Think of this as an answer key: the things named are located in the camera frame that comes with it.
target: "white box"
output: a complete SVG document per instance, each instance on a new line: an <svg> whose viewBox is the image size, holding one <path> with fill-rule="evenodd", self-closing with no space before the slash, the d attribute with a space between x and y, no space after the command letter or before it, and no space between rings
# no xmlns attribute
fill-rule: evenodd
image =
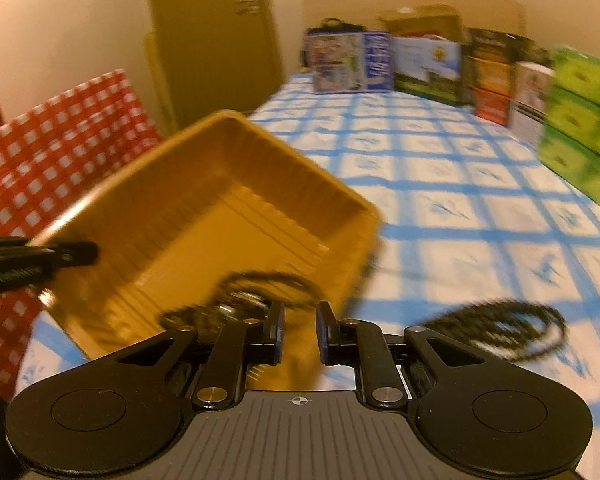
<svg viewBox="0 0 600 480"><path fill-rule="evenodd" d="M509 129L514 137L538 148L544 131L544 109L554 71L529 62L516 63L516 88L511 100Z"/></svg>

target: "wooden door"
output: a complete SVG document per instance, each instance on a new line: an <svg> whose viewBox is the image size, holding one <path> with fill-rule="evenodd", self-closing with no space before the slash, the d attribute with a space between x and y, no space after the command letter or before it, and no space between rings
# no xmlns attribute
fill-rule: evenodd
<svg viewBox="0 0 600 480"><path fill-rule="evenodd" d="M269 0L151 0L181 128L221 108L248 113L282 83Z"/></svg>

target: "orange tray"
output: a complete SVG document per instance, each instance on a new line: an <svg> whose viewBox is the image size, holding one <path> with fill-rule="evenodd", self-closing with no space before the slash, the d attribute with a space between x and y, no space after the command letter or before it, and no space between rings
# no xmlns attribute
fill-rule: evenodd
<svg viewBox="0 0 600 480"><path fill-rule="evenodd" d="M232 271L301 274L341 313L380 222L341 181L222 111L109 177L32 244L99 245L95 266L63 269L46 295L53 318L93 359L161 332L161 312L205 303ZM312 387L314 320L314 312L286 313L283 362L255 387Z"/></svg>

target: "black cable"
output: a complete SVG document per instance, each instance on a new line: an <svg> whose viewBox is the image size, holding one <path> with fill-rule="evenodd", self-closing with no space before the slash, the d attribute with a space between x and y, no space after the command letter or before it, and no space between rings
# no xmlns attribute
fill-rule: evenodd
<svg viewBox="0 0 600 480"><path fill-rule="evenodd" d="M567 335L567 324L556 309L515 300L471 304L424 326L510 362L542 358L564 346Z"/></svg>
<svg viewBox="0 0 600 480"><path fill-rule="evenodd" d="M290 302L272 292L272 285L301 291L304 299ZM203 305L187 305L160 315L160 326L168 330L182 324L217 333L232 319L264 319L273 301L286 309L306 309L324 297L315 283L286 272L233 272L222 279ZM500 300L470 304L422 325L510 362L536 360L566 343L567 325L556 309L535 303Z"/></svg>

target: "metal screw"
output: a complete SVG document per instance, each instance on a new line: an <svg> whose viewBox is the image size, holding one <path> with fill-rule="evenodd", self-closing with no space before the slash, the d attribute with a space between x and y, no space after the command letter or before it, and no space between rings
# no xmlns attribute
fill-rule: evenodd
<svg viewBox="0 0 600 480"><path fill-rule="evenodd" d="M398 402L403 397L402 392L398 388L390 386L376 388L371 395L378 402Z"/></svg>
<svg viewBox="0 0 600 480"><path fill-rule="evenodd" d="M216 386L210 386L208 388L202 388L197 397L202 402L208 402L209 404L215 404L221 402L227 398L227 392L224 388L217 388Z"/></svg>

